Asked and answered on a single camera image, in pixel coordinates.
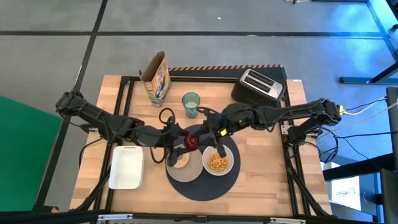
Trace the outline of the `teal plastic tumbler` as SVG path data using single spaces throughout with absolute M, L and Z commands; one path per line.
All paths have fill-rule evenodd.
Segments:
M 182 105 L 189 118 L 196 118 L 200 105 L 200 97 L 194 92 L 188 92 L 182 97 Z

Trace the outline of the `beige ceramic bowl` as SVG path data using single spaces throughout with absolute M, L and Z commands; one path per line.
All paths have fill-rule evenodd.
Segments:
M 202 163 L 203 163 L 205 170 L 215 176 L 226 175 L 227 173 L 229 173 L 232 170 L 233 165 L 234 165 L 234 156 L 233 156 L 231 149 L 225 145 L 223 145 L 223 146 L 226 151 L 226 157 L 228 158 L 228 166 L 223 172 L 215 172 L 208 167 L 207 162 L 208 162 L 209 157 L 211 155 L 213 155 L 214 153 L 217 153 L 217 150 L 215 148 L 208 146 L 202 153 Z

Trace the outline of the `open cardboard cereal box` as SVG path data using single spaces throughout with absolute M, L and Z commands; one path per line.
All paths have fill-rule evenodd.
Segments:
M 150 102 L 160 107 L 172 86 L 164 51 L 157 52 L 143 72 L 139 70 L 139 78 L 144 84 Z

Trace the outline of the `yellow cereal balls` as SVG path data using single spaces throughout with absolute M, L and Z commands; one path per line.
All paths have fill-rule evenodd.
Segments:
M 208 167 L 215 172 L 223 172 L 228 166 L 228 158 L 214 153 L 208 159 Z

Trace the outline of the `red apple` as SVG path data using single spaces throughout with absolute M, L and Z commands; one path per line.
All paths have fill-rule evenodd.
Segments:
M 198 149 L 199 137 L 193 133 L 188 133 L 183 139 L 183 145 L 187 151 L 196 151 Z

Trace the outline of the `tan bagel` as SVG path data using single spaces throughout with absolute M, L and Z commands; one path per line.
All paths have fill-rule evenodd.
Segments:
M 189 160 L 190 160 L 190 153 L 185 153 L 185 154 L 179 155 L 177 157 L 177 161 L 173 165 L 173 167 L 176 169 L 183 168 L 184 166 L 186 166 L 188 164 Z

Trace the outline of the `black metal floor stand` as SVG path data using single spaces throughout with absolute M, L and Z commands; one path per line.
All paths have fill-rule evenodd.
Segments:
M 380 18 L 378 17 L 373 5 L 370 0 L 366 2 L 366 5 L 369 9 L 369 12 L 373 16 L 373 19 L 376 23 L 379 32 L 381 33 L 381 37 L 387 48 L 389 49 L 392 58 L 395 60 L 391 66 L 387 67 L 381 73 L 376 75 L 375 77 L 339 77 L 340 84 L 346 85 L 397 85 L 398 86 L 398 78 L 391 78 L 391 76 L 398 73 L 398 50 L 394 47 L 393 43 L 390 40 L 390 37 L 385 30 Z

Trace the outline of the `black side desk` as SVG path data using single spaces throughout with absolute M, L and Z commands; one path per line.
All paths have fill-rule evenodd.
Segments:
M 380 173 L 381 193 L 371 199 L 383 205 L 385 224 L 398 224 L 398 156 L 394 153 L 327 169 L 323 176 L 328 181 L 372 173 Z

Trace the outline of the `green floor mat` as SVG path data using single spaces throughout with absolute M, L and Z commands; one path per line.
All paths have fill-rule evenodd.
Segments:
M 0 96 L 0 212 L 31 210 L 61 119 Z

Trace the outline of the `beige ceramic plate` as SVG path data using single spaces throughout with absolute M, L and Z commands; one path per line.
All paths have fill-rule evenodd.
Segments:
M 166 161 L 166 170 L 169 176 L 178 182 L 191 182 L 195 180 L 203 170 L 202 153 L 199 150 L 188 152 L 190 160 L 183 168 L 169 167 Z

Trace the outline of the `black mat with hazard stripes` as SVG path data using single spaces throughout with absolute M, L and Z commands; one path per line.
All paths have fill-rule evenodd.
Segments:
M 238 78 L 247 69 L 253 69 L 278 81 L 287 79 L 284 66 L 281 64 L 170 67 L 169 74 L 172 77 Z

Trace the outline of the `black round woven placemat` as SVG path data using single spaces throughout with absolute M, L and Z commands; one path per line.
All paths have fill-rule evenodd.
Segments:
M 232 189 L 232 186 L 236 183 L 238 179 L 241 167 L 241 157 L 238 146 L 234 142 L 233 138 L 226 136 L 221 139 L 221 142 L 224 146 L 228 147 L 231 150 L 234 159 L 231 170 L 225 175 L 216 176 L 210 174 L 210 172 L 205 170 L 205 168 L 203 167 L 201 155 L 208 145 L 207 142 L 204 146 L 200 146 L 199 150 L 195 151 L 200 153 L 200 157 L 198 159 L 189 160 L 189 163 L 199 162 L 201 164 L 200 173 L 194 175 L 193 180 L 188 182 L 179 181 L 175 177 L 172 177 L 171 172 L 169 171 L 170 167 L 168 165 L 165 166 L 167 168 L 167 178 L 171 186 L 178 193 L 191 200 L 204 202 L 220 198 Z

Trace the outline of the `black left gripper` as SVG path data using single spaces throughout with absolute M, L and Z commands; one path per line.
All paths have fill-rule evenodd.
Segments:
M 180 136 L 184 138 L 187 135 L 189 135 L 189 132 L 185 129 L 182 129 L 178 123 L 168 123 L 166 125 L 163 140 L 164 147 L 169 152 L 169 155 L 167 157 L 167 165 L 169 167 L 173 167 L 179 155 L 189 152 L 189 150 L 184 147 L 177 147 L 176 149 L 174 148 L 174 141 Z

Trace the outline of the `grey upright panel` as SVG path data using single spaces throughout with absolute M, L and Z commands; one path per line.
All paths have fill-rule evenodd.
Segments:
M 386 93 L 394 170 L 398 172 L 398 87 L 387 87 Z

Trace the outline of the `silver metal bracket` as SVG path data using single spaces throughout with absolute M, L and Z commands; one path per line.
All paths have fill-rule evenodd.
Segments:
M 269 223 L 276 224 L 307 224 L 305 220 L 295 218 L 270 217 Z
M 115 220 L 128 220 L 128 219 L 133 219 L 133 214 L 127 213 L 127 214 L 104 214 L 104 215 L 98 215 L 98 222 L 105 222 L 105 221 L 115 221 Z

